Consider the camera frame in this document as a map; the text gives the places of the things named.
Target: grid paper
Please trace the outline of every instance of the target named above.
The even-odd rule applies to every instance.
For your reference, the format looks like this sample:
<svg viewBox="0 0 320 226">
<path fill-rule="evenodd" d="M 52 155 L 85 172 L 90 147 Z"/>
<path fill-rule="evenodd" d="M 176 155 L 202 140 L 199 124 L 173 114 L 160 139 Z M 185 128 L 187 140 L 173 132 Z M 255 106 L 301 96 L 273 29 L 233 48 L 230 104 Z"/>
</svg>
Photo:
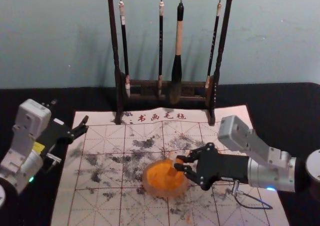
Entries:
<svg viewBox="0 0 320 226">
<path fill-rule="evenodd" d="M 215 144 L 221 118 L 237 115 L 252 128 L 245 106 L 219 108 L 209 126 L 205 111 L 157 108 L 125 112 L 115 125 L 112 112 L 76 112 L 74 125 L 89 116 L 89 129 L 68 148 L 55 201 L 53 226 L 268 226 L 289 225 L 276 192 L 240 184 L 239 190 L 273 206 L 272 210 L 239 206 L 218 181 L 208 191 L 189 181 L 184 197 L 152 197 L 142 187 L 144 168 L 159 159 L 187 155 L 189 150 Z M 245 196 L 240 202 L 262 204 Z"/>
</svg>

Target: black tablecloth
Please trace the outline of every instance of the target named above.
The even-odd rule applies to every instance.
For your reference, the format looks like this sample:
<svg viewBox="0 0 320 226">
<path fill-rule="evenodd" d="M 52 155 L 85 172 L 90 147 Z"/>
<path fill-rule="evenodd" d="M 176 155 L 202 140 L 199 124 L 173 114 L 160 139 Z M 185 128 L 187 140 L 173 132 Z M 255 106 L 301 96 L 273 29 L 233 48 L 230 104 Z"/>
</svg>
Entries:
<svg viewBox="0 0 320 226">
<path fill-rule="evenodd" d="M 12 126 L 19 104 L 26 99 L 59 103 L 53 116 L 71 126 L 75 111 L 115 111 L 113 88 L 11 89 L 0 90 L 0 159 L 8 150 Z M 257 134 L 270 146 L 306 159 L 320 149 L 320 86 L 313 83 L 277 83 L 221 85 L 217 107 L 248 106 Z M 125 110 L 170 107 L 166 103 L 131 102 Z M 175 108 L 203 108 L 202 103 L 179 103 Z M 66 148 L 59 149 L 64 157 Z M 18 207 L 0 213 L 0 225 L 50 225 L 63 164 L 49 175 L 38 174 L 36 180 L 21 194 Z M 279 192 L 290 225 L 320 225 L 320 203 L 309 193 L 300 195 Z"/>
</svg>

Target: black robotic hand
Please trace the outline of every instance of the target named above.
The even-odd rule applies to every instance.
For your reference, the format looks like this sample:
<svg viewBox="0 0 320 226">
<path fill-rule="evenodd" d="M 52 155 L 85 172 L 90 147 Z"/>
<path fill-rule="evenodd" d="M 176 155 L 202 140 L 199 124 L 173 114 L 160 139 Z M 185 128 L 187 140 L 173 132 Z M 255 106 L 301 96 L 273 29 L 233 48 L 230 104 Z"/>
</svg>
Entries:
<svg viewBox="0 0 320 226">
<path fill-rule="evenodd" d="M 248 184 L 248 156 L 218 153 L 214 143 L 209 142 L 203 147 L 190 151 L 189 155 L 178 155 L 177 159 L 184 163 L 196 164 L 196 172 L 188 164 L 175 163 L 177 171 L 184 175 L 202 190 L 209 190 L 216 181 L 239 181 Z"/>
</svg>

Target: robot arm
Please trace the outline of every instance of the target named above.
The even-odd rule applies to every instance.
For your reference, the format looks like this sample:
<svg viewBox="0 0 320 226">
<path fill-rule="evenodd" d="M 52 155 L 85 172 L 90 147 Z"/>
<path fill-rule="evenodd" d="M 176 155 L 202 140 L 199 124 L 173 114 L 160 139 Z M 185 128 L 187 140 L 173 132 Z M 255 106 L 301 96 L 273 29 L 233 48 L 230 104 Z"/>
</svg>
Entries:
<svg viewBox="0 0 320 226">
<path fill-rule="evenodd" d="M 234 191 L 238 190 L 239 183 L 244 183 L 294 193 L 309 189 L 316 199 L 320 198 L 319 150 L 304 162 L 286 151 L 269 147 L 235 115 L 222 119 L 218 140 L 231 151 L 248 156 L 220 154 L 210 142 L 191 150 L 188 156 L 177 156 L 184 163 L 197 161 L 196 172 L 187 164 L 175 163 L 175 169 L 184 172 L 205 191 L 216 181 L 231 181 Z"/>
<path fill-rule="evenodd" d="M 0 163 L 0 209 L 9 194 L 18 196 L 45 168 L 45 161 L 51 161 L 47 171 L 61 162 L 53 154 L 57 144 L 69 145 L 87 132 L 88 116 L 74 129 L 57 118 L 51 119 L 54 104 L 56 101 L 45 105 L 28 99 L 19 106 L 12 143 Z"/>
</svg>

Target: yellow label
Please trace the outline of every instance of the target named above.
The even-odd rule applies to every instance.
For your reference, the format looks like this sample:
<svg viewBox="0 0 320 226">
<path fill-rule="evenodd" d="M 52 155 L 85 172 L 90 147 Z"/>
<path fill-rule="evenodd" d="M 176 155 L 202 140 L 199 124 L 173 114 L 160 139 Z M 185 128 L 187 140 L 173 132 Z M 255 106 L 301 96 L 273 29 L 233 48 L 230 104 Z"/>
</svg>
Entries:
<svg viewBox="0 0 320 226">
<path fill-rule="evenodd" d="M 44 150 L 45 146 L 41 143 L 34 142 L 33 144 L 33 150 L 36 151 L 38 154 L 41 154 L 42 150 Z"/>
</svg>

